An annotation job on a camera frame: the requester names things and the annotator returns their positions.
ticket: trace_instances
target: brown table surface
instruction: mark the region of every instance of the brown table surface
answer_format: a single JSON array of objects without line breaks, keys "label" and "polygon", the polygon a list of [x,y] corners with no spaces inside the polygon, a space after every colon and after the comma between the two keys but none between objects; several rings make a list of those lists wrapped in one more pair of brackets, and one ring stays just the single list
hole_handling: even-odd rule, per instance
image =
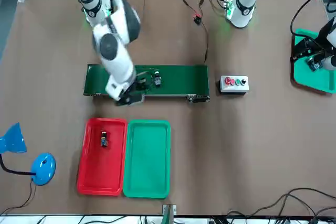
[{"label": "brown table surface", "polygon": [[[129,0],[142,19],[129,46],[135,64],[203,63],[206,37],[181,0]],[[187,0],[195,9],[199,0]],[[336,100],[290,83],[290,21],[305,0],[258,0],[253,20],[236,29],[204,1],[209,38],[211,101],[147,99],[116,108],[109,99],[84,97],[88,63],[99,62],[91,28],[77,0],[25,0],[18,4],[0,65],[0,133],[20,122],[26,154],[4,154],[12,169],[29,170],[40,152],[57,161],[52,181],[38,187],[24,214],[160,214],[162,204],[179,215],[250,214],[294,187],[336,195]],[[326,23],[313,0],[295,27],[319,30]],[[243,97],[219,96],[222,74],[249,77]],[[171,190],[166,199],[84,196],[76,191],[85,123],[93,116],[168,120],[172,128]],[[0,170],[0,209],[22,204],[29,178]],[[313,208],[332,205],[316,193],[298,192]],[[276,215],[279,206],[261,212]],[[288,200],[285,215],[308,215]]]}]

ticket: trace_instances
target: lamp base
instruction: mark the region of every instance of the lamp base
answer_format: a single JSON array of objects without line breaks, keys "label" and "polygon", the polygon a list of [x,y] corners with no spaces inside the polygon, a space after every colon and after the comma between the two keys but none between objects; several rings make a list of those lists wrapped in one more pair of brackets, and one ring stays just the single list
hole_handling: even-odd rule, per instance
[{"label": "lamp base", "polygon": [[36,173],[32,176],[32,180],[37,186],[44,186],[51,181],[55,170],[55,158],[50,153],[41,153],[31,165],[30,171]]}]

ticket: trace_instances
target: red tray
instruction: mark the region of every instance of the red tray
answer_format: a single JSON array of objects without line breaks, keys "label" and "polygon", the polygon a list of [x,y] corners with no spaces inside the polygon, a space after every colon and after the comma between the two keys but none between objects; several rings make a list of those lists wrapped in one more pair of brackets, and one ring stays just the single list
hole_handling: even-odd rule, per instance
[{"label": "red tray", "polygon": [[[107,147],[100,145],[107,132]],[[91,118],[85,128],[80,156],[77,191],[80,194],[117,196],[122,190],[127,121]]]}]

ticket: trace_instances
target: green conveyor belt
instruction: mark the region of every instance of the green conveyor belt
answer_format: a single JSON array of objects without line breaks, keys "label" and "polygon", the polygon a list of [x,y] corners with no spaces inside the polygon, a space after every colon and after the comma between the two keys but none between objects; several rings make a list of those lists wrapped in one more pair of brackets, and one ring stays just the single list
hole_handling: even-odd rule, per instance
[{"label": "green conveyor belt", "polygon": [[[145,72],[149,76],[156,70],[160,73],[161,86],[153,85],[146,96],[209,98],[206,65],[136,65],[135,69],[137,74]],[[88,64],[84,95],[108,95],[105,91],[108,79],[109,74],[102,65]]]}]

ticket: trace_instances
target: green platform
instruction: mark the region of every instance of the green platform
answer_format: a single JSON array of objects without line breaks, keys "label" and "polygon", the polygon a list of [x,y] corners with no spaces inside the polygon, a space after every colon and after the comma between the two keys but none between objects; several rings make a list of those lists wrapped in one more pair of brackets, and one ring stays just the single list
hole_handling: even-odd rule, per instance
[{"label": "green platform", "polygon": [[[187,97],[191,102],[209,100],[208,68],[206,65],[136,65],[137,74],[144,77],[159,71],[161,86],[152,86],[145,96]],[[109,74],[100,64],[88,64],[84,95],[108,95],[105,86]]]},{"label": "green platform", "polygon": [[128,125],[123,192],[127,197],[165,198],[170,191],[171,126],[133,120]]},{"label": "green platform", "polygon": [[[296,33],[308,35],[314,39],[317,38],[319,34],[305,29],[297,29]],[[303,37],[296,36],[295,45],[301,40],[303,40]],[[334,71],[321,68],[313,72],[306,63],[307,58],[308,57],[303,57],[295,61],[292,73],[294,81],[298,85],[310,87],[318,91],[336,93]]]}]

